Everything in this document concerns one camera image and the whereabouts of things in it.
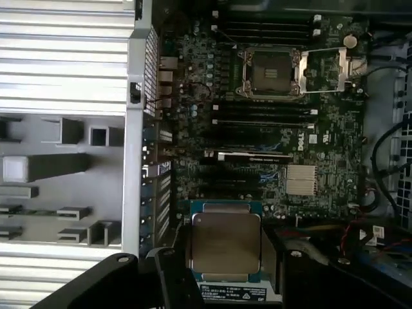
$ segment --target label sticker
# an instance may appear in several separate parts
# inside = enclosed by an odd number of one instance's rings
[[[228,301],[266,301],[266,288],[200,285],[200,292],[204,299],[224,299]]]
[[[385,228],[384,227],[378,227],[377,225],[373,226],[373,235],[375,235],[378,238],[385,238]]]
[[[317,144],[317,135],[309,134],[309,144]]]
[[[362,239],[364,239],[365,237],[366,237],[366,232],[365,232],[364,230],[360,230],[360,231],[359,231],[359,239],[362,240]],[[376,247],[377,244],[378,244],[378,239],[377,239],[377,237],[376,237],[375,235],[372,237],[371,240],[369,240],[369,241],[366,243],[367,246],[372,246],[372,247]]]

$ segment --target black plastic part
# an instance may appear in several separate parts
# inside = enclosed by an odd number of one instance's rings
[[[130,83],[130,103],[139,104],[142,102],[142,91],[137,89],[137,83]]]
[[[137,265],[137,257],[131,254],[109,256],[32,308],[125,308],[125,304],[137,304]]]
[[[203,298],[185,260],[174,249],[165,248],[154,257],[158,269],[165,308],[205,308]]]
[[[143,0],[135,0],[135,20],[139,21],[143,17]]]

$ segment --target chipset heatsink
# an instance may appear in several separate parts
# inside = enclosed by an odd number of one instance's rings
[[[316,195],[317,166],[289,165],[286,174],[286,193],[290,195]]]

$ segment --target green circuit board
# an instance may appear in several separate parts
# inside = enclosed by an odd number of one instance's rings
[[[348,211],[348,203],[358,199],[357,162],[361,153],[354,145],[362,137],[364,101],[367,89],[361,83],[366,71],[368,22],[354,21],[352,17],[323,16],[317,29],[321,38],[309,46],[295,48],[298,52],[311,51],[305,76],[308,91],[287,101],[289,93],[281,92],[285,101],[314,112],[313,122],[303,126],[216,126],[214,106],[233,104],[267,104],[274,106],[279,99],[253,99],[238,95],[244,81],[245,59],[240,53],[246,48],[267,51],[268,57],[290,50],[289,46],[270,44],[236,44],[216,42],[215,33],[208,23],[195,21],[187,33],[165,31],[162,36],[162,55],[179,57],[173,80],[172,106],[164,109],[164,118],[174,133],[174,145],[166,149],[173,158],[173,204],[180,219],[189,213],[187,201],[195,198],[230,198],[261,200],[264,217],[313,216],[338,218]],[[345,91],[328,92],[338,85],[339,50],[348,35],[358,38],[354,49],[347,49],[351,61],[350,82]],[[248,109],[248,117],[264,118],[262,110]],[[222,138],[236,131],[245,138]],[[249,162],[218,162],[203,164],[205,151],[255,151],[268,155],[289,157],[287,164],[261,164]],[[316,194],[292,195],[287,191],[288,167],[311,165],[317,169]],[[213,179],[235,174],[222,188]]]

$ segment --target circuit board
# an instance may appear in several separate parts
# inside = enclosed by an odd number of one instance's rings
[[[162,56],[178,58],[174,97],[163,110],[174,133],[165,153],[173,158],[178,219],[195,198],[261,200],[266,220],[338,218],[357,202],[368,21],[300,18],[311,20],[304,46],[237,42],[203,20],[164,31]],[[352,36],[356,47],[343,43]],[[337,91],[343,50],[350,68]],[[294,79],[303,55],[304,93]]]

